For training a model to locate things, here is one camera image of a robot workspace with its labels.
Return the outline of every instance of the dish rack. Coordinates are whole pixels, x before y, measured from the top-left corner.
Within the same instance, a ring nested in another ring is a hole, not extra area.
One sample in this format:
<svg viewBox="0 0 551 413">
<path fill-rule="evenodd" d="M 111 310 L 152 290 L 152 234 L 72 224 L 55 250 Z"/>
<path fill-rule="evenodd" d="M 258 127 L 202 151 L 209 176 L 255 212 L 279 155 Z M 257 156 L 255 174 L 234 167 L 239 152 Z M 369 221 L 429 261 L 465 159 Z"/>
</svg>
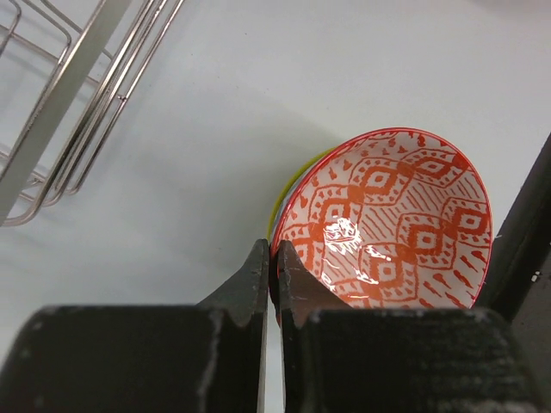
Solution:
<svg viewBox="0 0 551 413">
<path fill-rule="evenodd" d="M 83 186 L 183 1 L 0 0 L 0 226 Z"/>
</svg>

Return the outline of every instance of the white table surface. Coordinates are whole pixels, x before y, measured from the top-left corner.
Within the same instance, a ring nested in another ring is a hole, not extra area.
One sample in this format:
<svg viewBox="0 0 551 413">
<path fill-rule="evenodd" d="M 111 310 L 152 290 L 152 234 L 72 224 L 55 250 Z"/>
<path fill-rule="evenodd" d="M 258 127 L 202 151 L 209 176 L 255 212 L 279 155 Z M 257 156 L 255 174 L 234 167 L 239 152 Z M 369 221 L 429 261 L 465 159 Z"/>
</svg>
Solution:
<svg viewBox="0 0 551 413">
<path fill-rule="evenodd" d="M 551 131 L 550 17 L 546 0 L 188 0 L 84 189 L 0 229 L 0 358 L 45 304 L 200 300 L 307 159 L 376 128 L 464 151 L 497 233 Z"/>
</svg>

